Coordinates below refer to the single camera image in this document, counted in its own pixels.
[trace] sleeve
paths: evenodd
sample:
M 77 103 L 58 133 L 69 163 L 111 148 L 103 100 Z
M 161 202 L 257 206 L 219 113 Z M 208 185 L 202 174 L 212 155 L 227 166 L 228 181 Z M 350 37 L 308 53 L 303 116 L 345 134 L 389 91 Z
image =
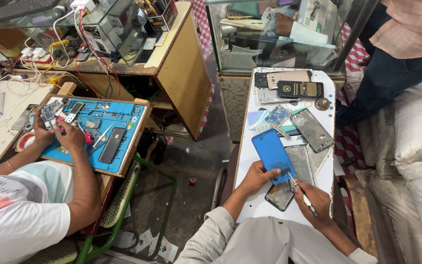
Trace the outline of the sleeve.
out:
M 353 251 L 348 258 L 352 261 L 354 261 L 356 264 L 377 264 L 377 258 L 367 254 L 365 251 L 363 251 L 360 248 L 357 248 L 355 251 Z
M 65 203 L 23 201 L 0 209 L 0 263 L 17 263 L 58 243 L 66 236 L 70 219 Z
M 234 233 L 231 214 L 217 207 L 204 216 L 204 223 L 188 240 L 174 264 L 208 264 L 222 255 Z

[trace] hand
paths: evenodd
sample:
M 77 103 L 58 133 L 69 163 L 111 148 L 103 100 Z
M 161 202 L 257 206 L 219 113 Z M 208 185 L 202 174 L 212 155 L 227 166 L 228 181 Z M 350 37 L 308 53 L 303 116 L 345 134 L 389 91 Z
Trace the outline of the hand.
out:
M 34 114 L 33 129 L 35 133 L 36 146 L 48 147 L 55 140 L 55 131 L 45 129 L 40 113 L 42 112 L 43 106 L 37 107 Z
M 61 127 L 66 131 L 65 136 L 62 136 Z M 53 129 L 55 130 L 56 138 L 69 153 L 77 154 L 85 152 L 84 141 L 86 137 L 81 129 L 68 124 L 66 121 L 54 125 Z
M 278 176 L 280 173 L 280 169 L 266 171 L 261 160 L 255 161 L 250 166 L 247 175 L 245 175 L 238 188 L 243 189 L 249 195 L 256 195 L 270 179 Z
M 296 182 L 302 188 L 302 190 L 304 190 L 305 195 L 307 195 L 310 203 L 312 203 L 312 206 L 319 214 L 319 217 L 314 217 L 312 211 L 309 209 L 307 204 L 304 203 L 301 189 L 296 187 L 294 197 L 304 217 L 312 224 L 315 229 L 319 231 L 320 229 L 331 226 L 334 222 L 330 218 L 330 195 L 320 190 L 319 188 L 301 180 L 296 180 Z

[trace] green metal chair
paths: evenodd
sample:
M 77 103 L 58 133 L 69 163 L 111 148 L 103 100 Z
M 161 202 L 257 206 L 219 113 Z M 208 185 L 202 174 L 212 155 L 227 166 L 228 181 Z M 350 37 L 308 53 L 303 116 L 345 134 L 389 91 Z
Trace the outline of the green metal chair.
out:
M 139 171 L 141 170 L 142 165 L 147 165 L 152 171 L 156 171 L 159 174 L 169 178 L 172 181 L 172 192 L 170 193 L 169 203 L 166 209 L 166 214 L 164 215 L 164 220 L 162 222 L 159 239 L 162 240 L 164 232 L 166 230 L 167 220 L 169 218 L 170 209 L 172 207 L 173 197 L 175 195 L 175 190 L 177 189 L 177 181 L 174 177 L 168 176 L 157 166 L 150 164 L 146 160 L 140 158 L 137 154 L 133 157 L 133 162 L 130 165 L 128 173 L 126 175 L 125 181 L 120 187 L 117 195 L 110 204 L 107 211 L 104 213 L 100 226 L 109 228 L 114 226 L 114 229 L 108 238 L 107 242 L 103 244 L 102 247 L 92 250 L 92 241 L 94 236 L 87 236 L 84 242 L 78 242 L 79 248 L 81 251 L 79 257 L 77 258 L 76 264 L 83 264 L 86 260 L 93 259 L 102 255 L 107 251 L 115 241 L 115 238 L 120 231 L 121 223 L 125 217 L 127 206 L 133 194 L 133 189 L 136 185 L 136 181 L 139 176 Z M 130 251 L 116 249 L 127 255 L 132 255 L 134 257 L 143 259 L 145 261 L 151 261 L 155 255 L 159 252 L 160 243 L 157 243 L 154 253 L 149 257 L 143 257 L 141 255 L 133 254 Z M 46 249 L 40 250 L 37 254 L 33 255 L 27 261 L 23 262 L 24 264 L 67 264 L 74 263 L 74 260 L 77 257 L 77 250 L 73 240 L 62 240 L 61 242 L 52 245 Z

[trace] beige shirt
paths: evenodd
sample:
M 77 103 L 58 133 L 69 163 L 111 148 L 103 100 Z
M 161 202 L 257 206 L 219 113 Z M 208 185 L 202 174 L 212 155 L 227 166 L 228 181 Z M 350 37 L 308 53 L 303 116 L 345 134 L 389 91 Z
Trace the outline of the beige shirt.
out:
M 422 57 L 422 0 L 382 0 L 392 17 L 370 38 L 397 59 Z
M 274 217 L 245 219 L 236 225 L 223 207 L 204 216 L 174 264 L 245 263 L 376 264 L 361 249 L 345 256 L 319 231 L 308 225 Z

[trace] glass shelf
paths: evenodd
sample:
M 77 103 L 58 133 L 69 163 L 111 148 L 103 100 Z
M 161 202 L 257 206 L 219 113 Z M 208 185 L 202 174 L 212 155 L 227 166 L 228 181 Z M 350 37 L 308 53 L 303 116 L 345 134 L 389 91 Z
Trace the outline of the glass shelf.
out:
M 343 25 L 368 17 L 374 2 L 206 0 L 218 69 L 236 73 L 256 67 L 338 70 L 335 65 L 348 55 Z M 367 8 L 351 12 L 353 6 Z
M 73 9 L 69 3 L 69 0 L 61 0 L 59 5 L 66 6 L 67 12 L 70 12 Z M 0 22 L 0 29 L 19 28 L 48 51 L 50 45 L 58 41 L 53 30 L 54 21 L 52 11 L 46 10 Z M 129 67 L 135 63 L 147 38 L 144 29 L 147 18 L 134 0 L 100 0 L 82 21 L 84 30 L 92 33 L 92 41 L 89 41 L 92 45 L 101 46 L 100 50 L 107 53 L 118 52 Z M 56 30 L 64 36 L 74 29 L 73 26 L 74 14 L 59 21 Z

